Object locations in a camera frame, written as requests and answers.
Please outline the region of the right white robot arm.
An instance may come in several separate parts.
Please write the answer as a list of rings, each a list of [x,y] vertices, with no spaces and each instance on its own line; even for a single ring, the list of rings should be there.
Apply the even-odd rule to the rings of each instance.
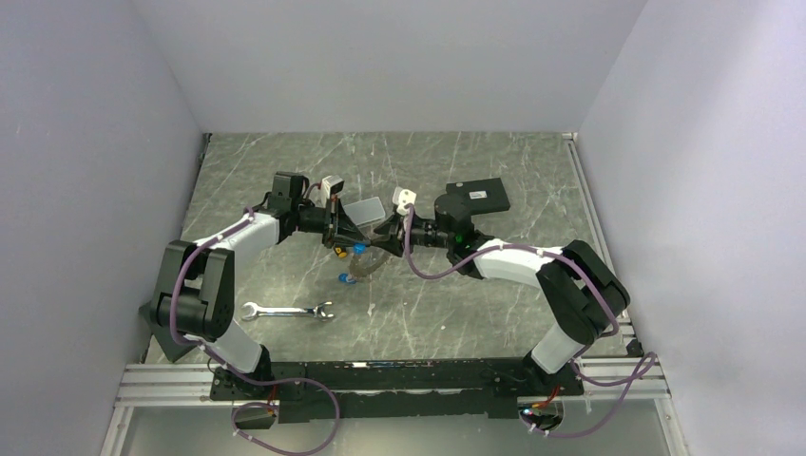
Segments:
[[[541,290],[554,322],[525,357],[529,390],[546,394],[562,369],[595,341],[618,332],[617,316],[630,295],[592,246],[575,239],[564,247],[535,247],[506,242],[475,228],[464,199],[438,197],[433,218],[414,209],[413,193],[400,190],[393,213],[374,228],[372,245],[412,263],[416,246],[442,248],[451,267],[476,279],[501,279]]]

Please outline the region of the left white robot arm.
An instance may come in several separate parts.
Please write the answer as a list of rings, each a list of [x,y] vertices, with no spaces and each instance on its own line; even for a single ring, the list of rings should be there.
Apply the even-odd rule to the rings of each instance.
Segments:
[[[165,357],[175,362],[198,348],[237,373],[236,387],[245,396],[265,396],[274,382],[271,355],[234,319],[237,279],[296,232],[317,234],[329,248],[368,245],[337,195],[342,186],[337,176],[322,180],[324,201],[315,204],[306,176],[280,171],[263,201],[234,224],[199,240],[170,242],[153,296],[140,309]]]

